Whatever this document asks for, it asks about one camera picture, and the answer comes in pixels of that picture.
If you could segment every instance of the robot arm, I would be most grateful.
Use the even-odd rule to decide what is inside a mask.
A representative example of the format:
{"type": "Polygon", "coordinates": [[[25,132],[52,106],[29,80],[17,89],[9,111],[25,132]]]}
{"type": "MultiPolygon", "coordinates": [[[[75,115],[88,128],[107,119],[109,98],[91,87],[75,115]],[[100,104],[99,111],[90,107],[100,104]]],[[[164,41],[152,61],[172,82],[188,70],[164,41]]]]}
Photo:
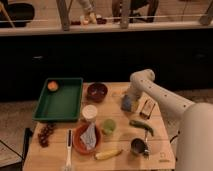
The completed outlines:
{"type": "Polygon", "coordinates": [[[133,73],[130,76],[131,85],[127,90],[127,95],[131,99],[137,100],[140,98],[142,92],[146,92],[155,99],[159,105],[165,106],[172,113],[179,116],[181,116],[189,106],[194,104],[194,102],[154,84],[154,79],[155,74],[150,69],[133,73]]]}
{"type": "Polygon", "coordinates": [[[153,83],[155,74],[147,69],[131,75],[128,99],[136,101],[146,92],[159,105],[180,116],[176,171],[213,170],[213,105],[194,103],[153,83]]]}

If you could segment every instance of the chair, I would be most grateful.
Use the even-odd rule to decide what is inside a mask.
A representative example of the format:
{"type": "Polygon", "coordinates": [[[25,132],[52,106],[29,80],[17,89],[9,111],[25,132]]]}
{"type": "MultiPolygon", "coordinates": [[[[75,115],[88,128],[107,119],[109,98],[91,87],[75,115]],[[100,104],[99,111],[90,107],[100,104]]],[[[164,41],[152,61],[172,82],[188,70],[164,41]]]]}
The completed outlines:
{"type": "Polygon", "coordinates": [[[0,0],[0,27],[25,27],[33,20],[35,9],[28,3],[8,4],[8,0],[0,0]]]}
{"type": "MultiPolygon", "coordinates": [[[[159,4],[159,0],[131,0],[130,4],[130,23],[133,23],[133,18],[138,19],[144,22],[153,22],[154,16],[157,11],[159,4]],[[139,12],[134,12],[139,8],[142,8],[146,5],[149,5],[147,18],[142,18],[139,12]]],[[[120,17],[121,16],[121,8],[122,8],[122,0],[112,0],[112,14],[113,17],[120,17]]]]}
{"type": "Polygon", "coordinates": [[[4,143],[2,140],[0,140],[0,144],[3,144],[6,148],[8,148],[9,150],[14,152],[21,158],[20,162],[10,164],[10,165],[4,166],[4,167],[0,167],[0,171],[22,170],[22,167],[24,165],[24,162],[25,162],[25,159],[27,156],[27,152],[28,152],[30,138],[32,136],[33,136],[33,132],[30,130],[30,128],[25,128],[22,155],[17,153],[15,150],[13,150],[11,147],[9,147],[6,143],[4,143]]]}

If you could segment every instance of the cucumber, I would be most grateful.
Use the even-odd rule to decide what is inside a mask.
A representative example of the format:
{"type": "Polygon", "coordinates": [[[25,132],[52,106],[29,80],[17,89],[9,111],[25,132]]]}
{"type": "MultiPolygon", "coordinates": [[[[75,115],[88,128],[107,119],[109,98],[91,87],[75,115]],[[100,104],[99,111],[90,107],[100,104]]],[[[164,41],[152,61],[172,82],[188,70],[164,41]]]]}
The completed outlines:
{"type": "Polygon", "coordinates": [[[144,122],[136,121],[136,120],[130,120],[129,125],[134,126],[136,128],[145,129],[145,130],[149,131],[152,136],[154,136],[153,128],[151,126],[149,126],[148,124],[144,123],[144,122]]]}

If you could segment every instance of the white cup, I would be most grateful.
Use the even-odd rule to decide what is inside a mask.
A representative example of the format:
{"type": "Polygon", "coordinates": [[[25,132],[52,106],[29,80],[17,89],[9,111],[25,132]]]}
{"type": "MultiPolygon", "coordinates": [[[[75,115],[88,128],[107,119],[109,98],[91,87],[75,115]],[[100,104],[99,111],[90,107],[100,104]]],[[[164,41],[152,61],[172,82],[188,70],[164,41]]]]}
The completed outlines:
{"type": "Polygon", "coordinates": [[[98,109],[94,105],[86,105],[82,109],[82,115],[87,122],[95,122],[98,109]]]}

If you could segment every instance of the green tray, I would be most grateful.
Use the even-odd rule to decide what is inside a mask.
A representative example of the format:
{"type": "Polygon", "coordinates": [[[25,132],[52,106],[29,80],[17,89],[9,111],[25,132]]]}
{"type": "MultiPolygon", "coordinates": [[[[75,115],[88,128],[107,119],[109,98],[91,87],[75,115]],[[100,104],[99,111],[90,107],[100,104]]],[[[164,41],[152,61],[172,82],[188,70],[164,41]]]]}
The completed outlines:
{"type": "Polygon", "coordinates": [[[42,89],[33,120],[76,122],[80,115],[82,86],[82,78],[48,78],[42,89]],[[47,84],[52,80],[59,85],[55,92],[47,88],[47,84]]]}

